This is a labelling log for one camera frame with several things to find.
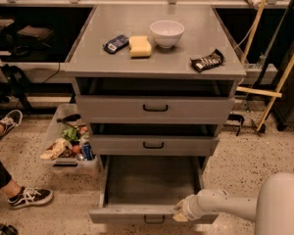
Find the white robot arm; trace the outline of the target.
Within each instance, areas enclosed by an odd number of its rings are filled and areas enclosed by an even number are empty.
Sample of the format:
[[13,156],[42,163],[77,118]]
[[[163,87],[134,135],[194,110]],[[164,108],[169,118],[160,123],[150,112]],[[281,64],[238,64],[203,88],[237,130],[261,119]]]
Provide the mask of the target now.
[[294,174],[270,176],[257,198],[230,196],[222,189],[200,190],[174,207],[173,219],[194,221],[221,212],[254,221],[254,235],[294,235]]

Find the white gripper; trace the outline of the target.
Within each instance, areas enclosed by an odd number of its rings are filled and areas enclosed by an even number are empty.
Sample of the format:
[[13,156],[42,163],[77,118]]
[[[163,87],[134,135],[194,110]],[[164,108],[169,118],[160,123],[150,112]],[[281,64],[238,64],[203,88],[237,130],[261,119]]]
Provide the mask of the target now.
[[196,195],[189,195],[178,202],[174,208],[173,219],[177,222],[187,222],[188,220],[197,220],[203,216],[203,212],[198,203]]

